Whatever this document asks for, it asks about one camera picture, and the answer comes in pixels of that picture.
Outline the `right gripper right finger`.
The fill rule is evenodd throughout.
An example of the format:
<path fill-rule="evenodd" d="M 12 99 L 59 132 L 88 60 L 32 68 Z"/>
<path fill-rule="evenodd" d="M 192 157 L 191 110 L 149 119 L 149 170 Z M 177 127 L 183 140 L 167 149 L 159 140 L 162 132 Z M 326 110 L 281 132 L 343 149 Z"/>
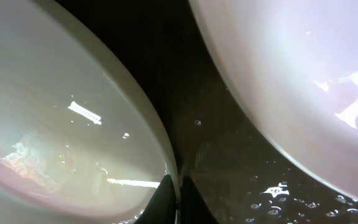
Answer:
<path fill-rule="evenodd" d="M 184 176 L 181 186 L 181 224 L 219 224 L 189 176 Z"/>

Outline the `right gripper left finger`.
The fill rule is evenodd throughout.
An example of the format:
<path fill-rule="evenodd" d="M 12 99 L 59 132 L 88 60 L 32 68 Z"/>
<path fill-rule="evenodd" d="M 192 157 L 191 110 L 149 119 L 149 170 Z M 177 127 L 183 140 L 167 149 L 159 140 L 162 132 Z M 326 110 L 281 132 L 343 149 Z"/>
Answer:
<path fill-rule="evenodd" d="M 174 224 L 176 217 L 176 195 L 170 175 L 165 175 L 134 224 Z"/>

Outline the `cream plate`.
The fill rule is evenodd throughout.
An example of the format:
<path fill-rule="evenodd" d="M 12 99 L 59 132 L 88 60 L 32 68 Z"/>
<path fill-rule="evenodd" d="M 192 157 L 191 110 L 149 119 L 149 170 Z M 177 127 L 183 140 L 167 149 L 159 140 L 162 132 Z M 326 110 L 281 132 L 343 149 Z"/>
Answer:
<path fill-rule="evenodd" d="M 0 223 L 133 223 L 178 173 L 153 105 L 55 1 L 0 1 Z"/>

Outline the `pinkish white plate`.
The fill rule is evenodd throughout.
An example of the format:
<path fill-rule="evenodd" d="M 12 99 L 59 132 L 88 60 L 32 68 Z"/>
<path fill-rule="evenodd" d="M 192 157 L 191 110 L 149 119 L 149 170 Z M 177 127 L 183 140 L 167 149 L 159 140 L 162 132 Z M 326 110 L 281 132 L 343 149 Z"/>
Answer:
<path fill-rule="evenodd" d="M 358 200 L 358 1 L 191 1 L 229 91 L 262 135 Z"/>

